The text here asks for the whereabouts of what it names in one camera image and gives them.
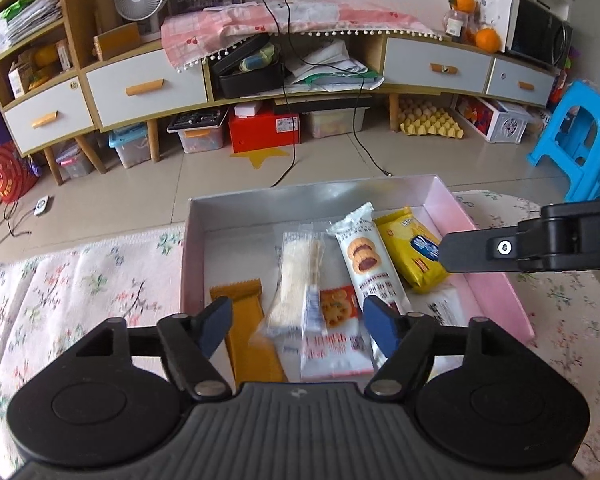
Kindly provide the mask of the white small snack packet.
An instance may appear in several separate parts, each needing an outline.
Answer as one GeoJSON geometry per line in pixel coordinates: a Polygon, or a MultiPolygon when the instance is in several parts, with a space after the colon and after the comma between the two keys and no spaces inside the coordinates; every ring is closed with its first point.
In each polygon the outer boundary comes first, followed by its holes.
{"type": "Polygon", "coordinates": [[[466,326],[467,318],[460,302],[460,295],[453,285],[442,284],[429,292],[409,290],[407,297],[412,310],[435,318],[441,325],[466,326]]]}

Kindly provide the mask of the gold snack bar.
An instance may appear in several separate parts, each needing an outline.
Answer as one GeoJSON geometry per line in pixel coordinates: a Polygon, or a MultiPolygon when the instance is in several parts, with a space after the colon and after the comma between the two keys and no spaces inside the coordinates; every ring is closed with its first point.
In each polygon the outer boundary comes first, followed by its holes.
{"type": "Polygon", "coordinates": [[[210,288],[212,300],[226,297],[232,302],[233,321],[225,343],[237,388],[245,382],[287,381],[272,341],[258,334],[264,320],[261,294],[259,280],[210,288]]]}

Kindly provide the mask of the orange white biscuit packet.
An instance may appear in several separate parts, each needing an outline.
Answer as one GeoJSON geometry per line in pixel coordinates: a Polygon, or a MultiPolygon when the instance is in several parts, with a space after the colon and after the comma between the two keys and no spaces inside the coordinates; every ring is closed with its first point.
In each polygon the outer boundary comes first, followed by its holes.
{"type": "Polygon", "coordinates": [[[304,335],[300,360],[302,382],[372,374],[370,338],[353,286],[321,290],[320,300],[326,330],[304,335]]]}

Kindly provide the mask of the white jam cookie pack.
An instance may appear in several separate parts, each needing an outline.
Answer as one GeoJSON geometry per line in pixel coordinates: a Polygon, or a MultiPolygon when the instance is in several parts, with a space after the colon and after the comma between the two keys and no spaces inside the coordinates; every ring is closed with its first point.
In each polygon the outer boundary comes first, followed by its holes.
{"type": "Polygon", "coordinates": [[[339,245],[361,311],[364,311],[364,300],[375,296],[402,314],[411,305],[410,300],[373,215],[373,204],[366,202],[343,219],[332,222],[326,233],[339,245]]]}

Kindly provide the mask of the yellow snack packet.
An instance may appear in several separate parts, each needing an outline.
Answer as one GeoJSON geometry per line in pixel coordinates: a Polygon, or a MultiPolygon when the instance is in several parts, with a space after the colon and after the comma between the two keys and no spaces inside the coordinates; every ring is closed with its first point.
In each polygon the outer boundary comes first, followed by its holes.
{"type": "Polygon", "coordinates": [[[439,240],[409,206],[374,219],[387,252],[414,292],[426,294],[448,277],[439,261],[439,240]]]}

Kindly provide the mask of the clear white cracker pack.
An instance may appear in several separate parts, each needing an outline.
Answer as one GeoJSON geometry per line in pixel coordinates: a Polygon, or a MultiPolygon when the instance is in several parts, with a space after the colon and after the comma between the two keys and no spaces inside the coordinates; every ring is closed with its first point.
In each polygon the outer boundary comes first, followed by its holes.
{"type": "Polygon", "coordinates": [[[320,297],[324,250],[324,235],[312,224],[283,232],[277,288],[259,335],[275,340],[327,332],[320,297]]]}

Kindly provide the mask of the blue plastic stool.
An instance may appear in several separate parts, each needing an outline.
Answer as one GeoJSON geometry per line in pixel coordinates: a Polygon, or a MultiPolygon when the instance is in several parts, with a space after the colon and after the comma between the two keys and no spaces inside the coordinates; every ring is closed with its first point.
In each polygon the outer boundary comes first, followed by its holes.
{"type": "Polygon", "coordinates": [[[535,166],[547,158],[566,175],[567,202],[600,200],[600,94],[577,80],[557,104],[528,154],[535,166]]]}

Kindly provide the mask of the pink cardboard box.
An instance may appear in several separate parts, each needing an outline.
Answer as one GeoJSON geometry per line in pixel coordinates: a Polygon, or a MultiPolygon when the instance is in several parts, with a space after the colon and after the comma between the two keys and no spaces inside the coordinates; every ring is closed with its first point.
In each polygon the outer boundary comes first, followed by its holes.
{"type": "MultiPolygon", "coordinates": [[[[318,230],[371,202],[378,214],[410,206],[438,237],[477,229],[464,207],[437,176],[375,178],[261,188],[192,198],[185,223],[181,310],[199,313],[215,285],[260,280],[266,310],[277,285],[277,254],[282,232],[302,224],[318,230]]],[[[486,316],[519,341],[534,330],[503,273],[455,274],[466,318],[486,316]]]]}

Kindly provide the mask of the white patterned box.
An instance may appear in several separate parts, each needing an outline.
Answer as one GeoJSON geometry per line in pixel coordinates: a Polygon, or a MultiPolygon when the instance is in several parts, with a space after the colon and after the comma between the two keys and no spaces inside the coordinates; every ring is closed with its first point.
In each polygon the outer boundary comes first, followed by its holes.
{"type": "Polygon", "coordinates": [[[532,122],[521,105],[476,96],[457,96],[453,110],[465,125],[492,144],[519,144],[532,122]]]}

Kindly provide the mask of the floral tablecloth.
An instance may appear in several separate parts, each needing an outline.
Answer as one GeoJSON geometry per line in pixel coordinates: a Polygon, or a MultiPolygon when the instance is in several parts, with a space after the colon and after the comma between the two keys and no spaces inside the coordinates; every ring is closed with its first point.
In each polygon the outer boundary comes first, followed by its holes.
{"type": "MultiPolygon", "coordinates": [[[[514,226],[538,205],[452,193],[477,229],[514,226]]],[[[181,310],[185,224],[0,264],[0,477],[22,464],[7,427],[12,396],[107,318],[149,326],[181,310]]],[[[528,346],[585,396],[591,423],[574,464],[600,470],[600,283],[588,271],[505,274],[534,330],[528,346]]]]}

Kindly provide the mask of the yellow egg tray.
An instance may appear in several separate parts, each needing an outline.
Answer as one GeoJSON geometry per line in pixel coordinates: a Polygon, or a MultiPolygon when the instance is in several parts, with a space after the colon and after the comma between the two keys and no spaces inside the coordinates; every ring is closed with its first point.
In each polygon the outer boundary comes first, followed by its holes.
{"type": "Polygon", "coordinates": [[[448,108],[426,99],[399,99],[399,128],[407,136],[442,136],[461,139],[464,130],[448,108]]]}

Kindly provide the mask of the blue lid plastic bin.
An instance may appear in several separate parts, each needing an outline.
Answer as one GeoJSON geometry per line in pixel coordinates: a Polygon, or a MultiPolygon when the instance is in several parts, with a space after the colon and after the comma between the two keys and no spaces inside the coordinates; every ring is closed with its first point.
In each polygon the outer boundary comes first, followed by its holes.
{"type": "Polygon", "coordinates": [[[111,130],[108,133],[108,145],[117,152],[125,169],[151,160],[148,130],[144,122],[111,130]]]}

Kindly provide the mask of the black microwave oven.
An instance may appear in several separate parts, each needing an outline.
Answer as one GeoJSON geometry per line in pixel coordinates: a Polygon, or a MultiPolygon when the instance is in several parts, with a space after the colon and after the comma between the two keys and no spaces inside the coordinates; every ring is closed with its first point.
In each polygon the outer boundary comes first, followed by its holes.
{"type": "Polygon", "coordinates": [[[512,0],[505,51],[529,62],[562,68],[572,40],[572,27],[533,0],[512,0]]]}

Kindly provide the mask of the orange fruit lower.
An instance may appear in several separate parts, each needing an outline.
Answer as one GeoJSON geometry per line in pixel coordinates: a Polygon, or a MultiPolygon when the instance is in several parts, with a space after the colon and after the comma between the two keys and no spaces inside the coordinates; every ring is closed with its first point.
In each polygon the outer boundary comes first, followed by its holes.
{"type": "Polygon", "coordinates": [[[501,50],[502,40],[493,28],[482,28],[475,33],[475,46],[486,53],[496,53],[501,50]]]}

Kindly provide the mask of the red shoe box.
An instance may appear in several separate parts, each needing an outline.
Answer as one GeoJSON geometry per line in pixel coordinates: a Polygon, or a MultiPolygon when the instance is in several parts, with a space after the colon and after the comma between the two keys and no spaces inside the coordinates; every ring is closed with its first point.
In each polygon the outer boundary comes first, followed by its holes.
{"type": "Polygon", "coordinates": [[[299,115],[275,114],[272,107],[261,108],[250,117],[239,117],[234,108],[231,108],[228,131],[234,153],[300,143],[299,115]]]}

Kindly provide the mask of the clear plastic bin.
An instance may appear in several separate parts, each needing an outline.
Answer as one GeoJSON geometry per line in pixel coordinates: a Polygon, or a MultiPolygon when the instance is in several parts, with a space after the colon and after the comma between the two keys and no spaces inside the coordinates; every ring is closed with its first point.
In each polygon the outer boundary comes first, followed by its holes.
{"type": "Polygon", "coordinates": [[[302,132],[314,139],[358,132],[367,111],[367,107],[355,107],[307,112],[301,118],[302,132]]]}

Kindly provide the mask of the red round lantern bag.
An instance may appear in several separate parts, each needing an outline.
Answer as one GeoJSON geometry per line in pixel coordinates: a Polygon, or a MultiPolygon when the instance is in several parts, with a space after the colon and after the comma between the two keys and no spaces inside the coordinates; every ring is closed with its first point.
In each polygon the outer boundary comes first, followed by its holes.
{"type": "Polygon", "coordinates": [[[38,182],[30,164],[20,156],[15,143],[0,144],[0,199],[5,204],[18,202],[38,182]]]}

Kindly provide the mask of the black storage case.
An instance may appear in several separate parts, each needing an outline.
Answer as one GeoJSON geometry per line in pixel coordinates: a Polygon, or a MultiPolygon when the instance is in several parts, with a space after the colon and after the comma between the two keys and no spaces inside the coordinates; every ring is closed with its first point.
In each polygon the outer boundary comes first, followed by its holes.
{"type": "Polygon", "coordinates": [[[248,37],[211,63],[214,91],[225,99],[237,99],[283,87],[285,66],[269,34],[248,37]]]}

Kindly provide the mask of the wooden tv cabinet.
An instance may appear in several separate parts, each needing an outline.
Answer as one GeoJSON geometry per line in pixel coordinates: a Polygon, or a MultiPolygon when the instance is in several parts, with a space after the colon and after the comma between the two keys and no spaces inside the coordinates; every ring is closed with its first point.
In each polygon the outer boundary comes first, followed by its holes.
{"type": "MultiPolygon", "coordinates": [[[[0,11],[16,0],[0,0],[0,11]]],[[[193,14],[171,16],[161,36],[103,61],[97,57],[95,0],[59,0],[59,18],[35,40],[68,42],[71,67],[16,96],[8,80],[17,49],[0,54],[0,112],[21,155],[92,131],[154,122],[230,102],[348,96],[364,82],[319,84],[294,76],[291,63],[325,41],[348,53],[397,98],[420,93],[486,96],[542,107],[554,70],[456,44],[407,13],[365,2],[282,1],[226,6],[221,16],[253,12],[251,25],[224,25],[204,44],[193,14]]]]}

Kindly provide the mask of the pink cherry cloth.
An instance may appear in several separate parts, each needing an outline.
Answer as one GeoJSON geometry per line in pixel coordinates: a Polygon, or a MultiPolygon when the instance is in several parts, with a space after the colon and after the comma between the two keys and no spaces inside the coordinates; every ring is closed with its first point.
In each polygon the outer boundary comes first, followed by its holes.
{"type": "Polygon", "coordinates": [[[340,2],[241,3],[170,16],[161,26],[161,47],[174,70],[234,50],[261,34],[399,34],[441,40],[410,14],[379,6],[340,2]]]}

